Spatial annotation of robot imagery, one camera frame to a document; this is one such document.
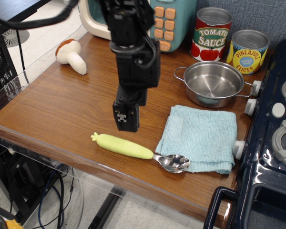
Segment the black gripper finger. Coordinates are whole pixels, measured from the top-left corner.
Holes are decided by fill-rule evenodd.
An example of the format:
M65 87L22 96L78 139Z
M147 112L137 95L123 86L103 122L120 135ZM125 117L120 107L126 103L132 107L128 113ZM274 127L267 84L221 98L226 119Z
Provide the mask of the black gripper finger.
M118 97L112 106L113 116L119 131L137 132L139 129L139 105Z

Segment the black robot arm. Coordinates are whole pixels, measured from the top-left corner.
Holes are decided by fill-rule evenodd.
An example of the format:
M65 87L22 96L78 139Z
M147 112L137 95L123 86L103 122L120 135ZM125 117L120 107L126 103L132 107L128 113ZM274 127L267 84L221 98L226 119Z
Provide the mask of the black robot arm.
M157 87L161 74L160 43L147 34L154 10L146 0L102 0L100 5L118 71L114 119L120 131L137 132L139 107L146 104L147 91Z

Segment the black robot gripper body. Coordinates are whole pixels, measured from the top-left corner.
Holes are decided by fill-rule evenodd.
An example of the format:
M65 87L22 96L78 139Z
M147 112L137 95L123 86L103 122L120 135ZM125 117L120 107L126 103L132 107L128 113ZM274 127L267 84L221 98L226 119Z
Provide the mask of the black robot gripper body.
M114 106L146 105L147 89L157 87L160 78L160 43L155 39L143 39L130 47L110 42L116 54L119 87Z

